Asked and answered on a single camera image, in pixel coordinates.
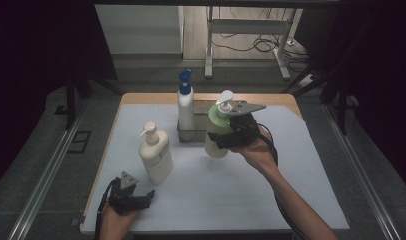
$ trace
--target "black curtain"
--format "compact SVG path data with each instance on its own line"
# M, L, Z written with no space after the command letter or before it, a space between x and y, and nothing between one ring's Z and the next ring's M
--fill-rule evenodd
M356 117L406 182L406 6L378 5L357 50L351 93Z
M117 79L93 3L0 0L0 177L69 74L83 96L87 79Z

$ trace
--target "person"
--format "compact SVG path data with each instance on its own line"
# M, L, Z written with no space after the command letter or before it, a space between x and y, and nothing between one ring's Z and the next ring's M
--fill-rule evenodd
M259 129L267 139L271 138L264 128L259 127ZM265 142L257 139L248 146L231 148L230 150L241 154L250 166L254 167L266 178L289 218L308 239L337 239L337 236L327 223L281 175ZM120 216L111 206L106 204L103 209L100 239L123 239L138 215L138 211L133 211L126 216Z

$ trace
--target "blue cap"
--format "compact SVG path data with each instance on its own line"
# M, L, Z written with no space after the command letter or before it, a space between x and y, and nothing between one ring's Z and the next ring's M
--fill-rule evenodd
M188 95L191 92L190 77L191 69L186 69L179 74L179 93L182 95Z

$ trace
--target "wooden table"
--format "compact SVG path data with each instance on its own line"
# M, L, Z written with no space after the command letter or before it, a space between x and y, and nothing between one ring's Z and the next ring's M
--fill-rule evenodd
M219 96L195 94L194 99L217 100ZM281 172L333 229L348 229L294 97L289 94L235 94L234 100L267 105L253 115L270 128L274 138L277 137L275 144ZM178 141L176 102L176 93L128 93L123 96L84 212L81 231L86 234L94 231L102 192L122 170L140 180L137 189L145 189L142 193L136 190L136 196L156 189L151 207L141 213L130 229L134 233L291 231L278 212L267 181L244 159L240 161L240 155L229 153L225 158L213 160L205 154L202 143ZM168 132L171 143L174 170L160 185L153 185L147 179L138 156L138 146L143 141L138 134L142 131L141 124L148 118L153 118L159 129ZM248 221L237 221L241 218Z

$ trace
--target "lotion bottle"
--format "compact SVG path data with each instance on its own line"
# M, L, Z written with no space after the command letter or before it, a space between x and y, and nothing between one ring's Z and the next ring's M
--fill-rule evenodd
M146 140L140 146L140 157L150 180L154 184L162 183L174 165L172 162L169 137L165 131L157 130L154 122L147 122L140 137L146 134Z
M209 109L209 121L206 129L205 150L212 158L222 158L228 154L228 149L219 149L215 142L210 140L208 132L224 135L233 132L229 126L229 118L226 115L231 111L231 100L234 98L234 93L230 90L222 92L216 104Z
M191 69L186 69L179 74L178 88L178 130L181 141L190 141L194 137L194 91L190 84Z

